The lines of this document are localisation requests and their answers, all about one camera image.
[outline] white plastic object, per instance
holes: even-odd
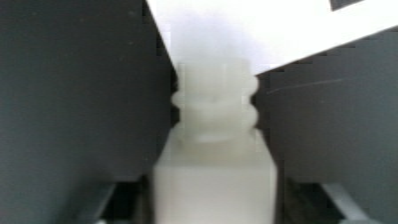
[[[183,61],[178,78],[181,121],[155,166],[157,224],[272,224],[277,172],[254,129],[249,63]]]
[[[148,0],[174,66],[229,55],[252,75],[398,25],[396,0]]]

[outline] dark surface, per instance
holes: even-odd
[[[149,171],[171,77],[142,1],[2,1],[0,223],[77,223],[87,189]]]
[[[338,224],[343,215],[318,184],[297,184],[292,180],[283,186],[283,224]]]

